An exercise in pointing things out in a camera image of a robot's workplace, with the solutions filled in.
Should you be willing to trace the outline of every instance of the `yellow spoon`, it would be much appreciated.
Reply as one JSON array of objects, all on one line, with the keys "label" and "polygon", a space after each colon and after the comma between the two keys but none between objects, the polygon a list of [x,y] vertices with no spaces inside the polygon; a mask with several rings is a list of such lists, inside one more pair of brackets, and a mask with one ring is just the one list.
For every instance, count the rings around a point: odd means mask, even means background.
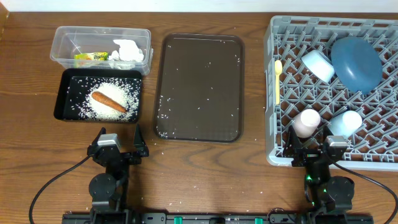
[{"label": "yellow spoon", "polygon": [[282,74],[282,62],[280,60],[275,61],[275,96],[276,96],[276,105],[280,103],[280,90],[279,90],[279,75]]}]

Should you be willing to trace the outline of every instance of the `brown plastic tray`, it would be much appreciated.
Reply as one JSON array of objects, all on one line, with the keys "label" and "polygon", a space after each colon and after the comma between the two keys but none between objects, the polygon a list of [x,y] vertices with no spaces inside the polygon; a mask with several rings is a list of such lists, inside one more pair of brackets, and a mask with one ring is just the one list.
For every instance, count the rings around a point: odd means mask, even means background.
[{"label": "brown plastic tray", "polygon": [[171,34],[160,59],[154,131],[164,139],[233,142],[243,130],[244,44]]}]

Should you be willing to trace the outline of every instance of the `gray dish rack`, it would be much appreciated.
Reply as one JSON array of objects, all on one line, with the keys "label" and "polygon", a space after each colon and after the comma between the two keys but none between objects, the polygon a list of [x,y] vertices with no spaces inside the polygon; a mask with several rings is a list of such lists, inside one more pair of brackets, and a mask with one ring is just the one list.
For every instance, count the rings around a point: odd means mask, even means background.
[{"label": "gray dish rack", "polygon": [[[335,40],[347,36],[367,40],[382,61],[383,79],[367,95],[353,93],[335,75],[329,83],[307,70],[301,56],[319,50],[330,58]],[[280,105],[275,104],[275,60],[281,60]],[[274,16],[264,36],[264,68],[267,85],[266,154],[270,164],[291,166],[292,158],[282,157],[291,119],[313,108],[321,124],[303,145],[322,144],[322,128],[329,120],[355,110],[363,125],[349,140],[338,163],[349,169],[398,171],[398,21],[327,17]]]}]

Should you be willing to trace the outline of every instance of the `wood grain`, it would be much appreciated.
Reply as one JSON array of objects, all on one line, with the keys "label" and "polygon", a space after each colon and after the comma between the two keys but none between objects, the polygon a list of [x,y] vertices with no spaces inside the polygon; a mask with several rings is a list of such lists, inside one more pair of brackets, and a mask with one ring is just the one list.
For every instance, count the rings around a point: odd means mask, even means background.
[{"label": "wood grain", "polygon": [[4,25],[7,21],[9,12],[0,2],[0,40],[4,31]]},{"label": "wood grain", "polygon": [[[303,195],[304,170],[274,167],[266,161],[262,38],[274,15],[11,13],[0,42],[0,223],[28,223],[34,195],[50,178],[85,157],[100,127],[119,134],[124,151],[132,149],[132,124],[66,123],[53,117],[64,70],[49,59],[58,26],[135,27],[152,32],[155,54],[151,73],[144,78],[139,122],[150,157],[131,168],[132,207],[170,213],[267,213],[274,207],[296,211],[310,207]],[[398,19],[397,14],[301,15]],[[244,132],[237,142],[164,141],[152,131],[161,44],[173,32],[237,35],[244,41]],[[100,172],[104,169],[88,161],[55,181],[37,201],[36,223],[60,223],[66,211],[90,209],[88,184]],[[398,192],[398,173],[361,173]],[[388,218],[394,201],[385,190],[340,170],[332,174],[356,182],[353,213],[371,213],[376,223]]]}]

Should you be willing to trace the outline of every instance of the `carrot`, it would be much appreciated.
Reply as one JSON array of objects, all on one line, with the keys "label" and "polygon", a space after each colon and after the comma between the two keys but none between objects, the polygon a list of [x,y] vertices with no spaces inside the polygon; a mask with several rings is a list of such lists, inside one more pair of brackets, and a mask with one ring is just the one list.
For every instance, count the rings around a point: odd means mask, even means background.
[{"label": "carrot", "polygon": [[95,91],[94,93],[92,93],[91,96],[93,97],[94,100],[96,100],[114,110],[117,110],[122,113],[127,112],[127,110],[124,107],[122,107],[119,103],[115,102],[111,98],[105,96],[104,94],[102,94],[98,91]]}]

